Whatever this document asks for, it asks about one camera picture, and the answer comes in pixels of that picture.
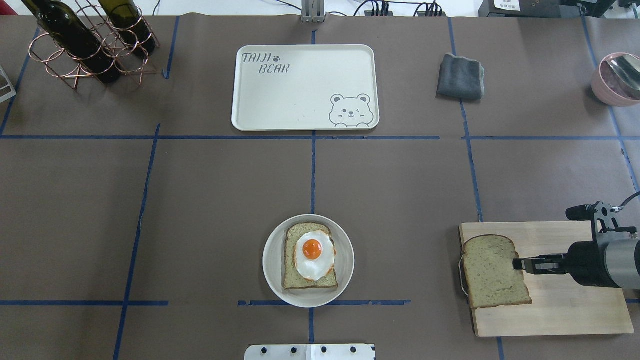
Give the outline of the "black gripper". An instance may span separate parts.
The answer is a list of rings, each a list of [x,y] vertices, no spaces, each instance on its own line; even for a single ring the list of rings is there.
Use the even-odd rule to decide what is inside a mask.
[[[514,259],[513,268],[515,271],[524,271],[532,275],[569,274],[574,281],[585,287],[608,286],[608,275],[595,241],[576,242],[569,247],[567,254],[545,254]]]

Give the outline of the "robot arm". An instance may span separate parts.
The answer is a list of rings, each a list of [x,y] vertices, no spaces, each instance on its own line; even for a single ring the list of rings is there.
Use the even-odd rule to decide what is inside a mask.
[[[585,287],[639,289],[639,241],[619,240],[600,247],[581,241],[567,253],[512,260],[515,271],[531,275],[570,275]]]

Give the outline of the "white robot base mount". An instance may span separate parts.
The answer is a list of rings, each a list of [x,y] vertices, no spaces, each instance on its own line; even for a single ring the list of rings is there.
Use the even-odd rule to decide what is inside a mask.
[[[254,344],[245,353],[245,360],[375,360],[374,344]]]

